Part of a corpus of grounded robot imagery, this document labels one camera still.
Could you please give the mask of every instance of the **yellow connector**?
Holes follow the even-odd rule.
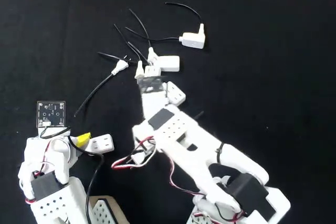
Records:
[[[77,136],[76,146],[77,147],[82,147],[82,146],[86,145],[89,142],[90,138],[91,138],[91,133],[90,132],[85,133],[85,134],[80,135],[80,136]]]

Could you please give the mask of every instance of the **black wire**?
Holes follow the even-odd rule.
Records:
[[[46,126],[45,129],[41,132],[41,134],[40,134],[39,137],[40,137],[40,138],[43,138],[43,139],[50,139],[50,138],[52,138],[52,137],[59,136],[59,135],[61,135],[61,134],[63,134],[63,133],[66,133],[67,131],[69,131],[69,130],[71,129],[71,127],[66,127],[64,130],[62,130],[62,131],[60,131],[60,132],[57,132],[57,133],[55,133],[55,134],[48,135],[48,136],[43,136],[44,133],[46,133],[46,131],[47,131],[48,128],[53,128],[53,127],[54,127],[54,126]]]
[[[221,142],[220,147],[216,150],[216,152],[217,152],[217,163],[219,163],[219,164],[221,163],[220,156],[221,156],[221,153],[222,153],[223,146],[224,146],[224,143]]]
[[[234,222],[236,219],[226,219],[226,218],[224,218],[223,216],[222,216],[222,213],[220,212],[220,209],[219,209],[219,207],[217,206],[217,203],[215,203],[215,207],[217,208],[217,211],[218,211],[218,214],[219,214],[219,216],[223,219],[223,220],[225,220],[225,221],[227,221],[227,222]]]
[[[88,103],[88,101],[93,97],[93,95],[97,92],[97,90],[100,89],[100,87],[103,86],[112,77],[113,77],[113,74],[112,73],[109,74],[109,76],[107,76],[101,83],[98,84],[98,86],[95,87],[94,90],[91,91],[91,93],[88,95],[88,97],[86,97],[86,99],[83,101],[83,103],[81,104],[81,106],[79,106],[79,108],[77,109],[77,111],[74,113],[74,117],[76,117],[76,115],[84,107],[84,105],[86,105]]]
[[[201,23],[203,23],[200,14],[197,11],[195,11],[194,9],[192,9],[190,6],[180,4],[180,3],[175,3],[175,2],[166,2],[165,4],[166,5],[177,5],[177,6],[182,6],[184,8],[187,8],[187,9],[191,10],[194,14],[196,14],[198,16],[198,18],[200,19]]]
[[[126,59],[126,58],[121,59],[118,56],[108,55],[108,54],[105,54],[104,52],[97,52],[97,54],[100,55],[100,56],[109,57],[109,58],[112,58],[112,59],[115,59],[115,60],[124,60],[124,61],[127,61],[128,63],[137,64],[137,62],[134,61],[134,60],[129,60],[129,59]]]
[[[139,60],[141,60],[140,55],[137,53],[137,51],[135,51],[128,43],[127,40],[124,36],[124,34],[122,34],[121,30],[118,28],[118,26],[116,24],[113,24],[115,29],[118,31],[118,33],[120,34],[121,38],[123,39],[123,41],[126,43],[126,45],[131,48],[131,50],[138,56]]]
[[[143,39],[149,39],[150,41],[164,41],[164,40],[171,40],[171,39],[179,39],[176,37],[169,37],[169,38],[163,38],[163,39],[151,39],[151,38],[146,38],[145,36],[142,36],[141,34],[138,34],[136,31],[133,31],[131,28],[125,27],[125,29],[127,29],[128,31],[130,31],[131,33],[134,33],[135,35],[139,36],[140,38]]]
[[[147,61],[147,59],[146,59],[146,57],[142,54],[142,52],[140,52],[140,50],[135,46],[135,45],[133,45],[132,43],[130,43],[129,41],[127,41],[127,43],[131,46],[131,47],[133,47],[134,48],[134,50],[135,51],[137,51],[138,52],[138,54],[140,54],[141,55],[141,57],[142,58],[144,58],[144,60],[148,63],[148,61]]]
[[[144,32],[145,32],[145,34],[146,34],[146,36],[147,36],[148,46],[149,46],[149,47],[152,47],[152,45],[151,45],[151,41],[149,40],[149,35],[148,35],[148,33],[147,33],[147,30],[146,30],[145,26],[143,25],[143,23],[141,22],[141,20],[139,19],[139,17],[135,14],[135,12],[132,11],[132,9],[129,9],[129,11],[133,14],[133,16],[138,20],[138,22],[139,22],[140,25],[142,26],[142,29],[144,30]]]
[[[104,156],[102,154],[99,154],[99,153],[94,153],[94,152],[87,152],[85,150],[82,150],[81,148],[78,148],[74,143],[73,141],[71,140],[71,137],[68,136],[68,140],[69,140],[69,143],[70,145],[75,148],[76,150],[78,150],[79,152],[82,152],[84,154],[87,154],[89,156],[97,156],[97,157],[100,157],[100,163],[99,165],[97,166],[92,178],[91,178],[91,181],[90,181],[90,184],[89,184],[89,187],[88,187],[88,190],[86,192],[86,200],[85,200],[85,214],[86,214],[86,218],[88,219],[88,223],[91,224],[91,220],[90,220],[90,216],[89,216],[89,199],[90,199],[90,193],[91,193],[91,189],[92,189],[92,185],[93,185],[93,182],[98,174],[98,171],[99,169],[101,168],[101,166],[104,164]]]

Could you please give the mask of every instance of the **black tablecloth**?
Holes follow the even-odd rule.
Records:
[[[37,132],[37,100],[66,100],[73,135],[113,136],[116,149],[93,195],[113,196],[131,223],[186,222],[192,198],[169,185],[165,156],[138,170],[109,168],[132,150],[131,127],[142,121],[134,67],[71,118],[114,67],[97,51],[136,59],[113,29],[141,31],[128,8],[153,38],[198,30],[196,16],[165,1],[189,4],[205,20],[204,50],[154,45],[159,55],[181,57],[182,70],[164,74],[186,93],[181,109],[204,111],[204,129],[268,171],[269,186],[292,204],[281,223],[327,223],[335,197],[335,0],[0,0],[1,223],[35,223],[17,172],[26,139]],[[127,35],[147,53],[146,41]],[[83,156],[71,174],[87,188],[96,164]],[[174,180],[195,189],[179,168]]]

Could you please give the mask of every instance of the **white cable connector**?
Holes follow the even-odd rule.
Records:
[[[159,56],[159,59],[154,64],[163,72],[179,72],[180,57],[176,55]]]
[[[161,75],[161,68],[158,66],[146,66],[145,67],[145,77],[153,77],[153,76],[160,76]]]
[[[136,72],[135,72],[135,79],[140,79],[143,78],[145,76],[145,73],[143,71],[143,67],[142,67],[142,61],[139,60],[138,61],[138,67],[136,68]]]
[[[117,73],[124,70],[125,68],[128,68],[128,63],[124,60],[119,60],[115,68],[111,71],[111,74],[115,76]]]
[[[199,28],[198,34],[183,33],[178,40],[183,46],[202,49],[205,43],[204,24],[201,23]]]
[[[169,102],[175,106],[180,106],[186,98],[183,93],[174,83],[171,81],[162,84],[163,89],[166,91]]]
[[[150,65],[154,65],[155,62],[159,59],[159,56],[154,52],[154,49],[152,47],[148,48],[148,63]]]
[[[110,134],[105,134],[91,138],[85,151],[94,153],[106,153],[114,150],[112,136]]]

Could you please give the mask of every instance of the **black circuit board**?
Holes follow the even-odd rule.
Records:
[[[38,101],[36,127],[43,127],[44,122],[51,126],[65,126],[65,101]]]

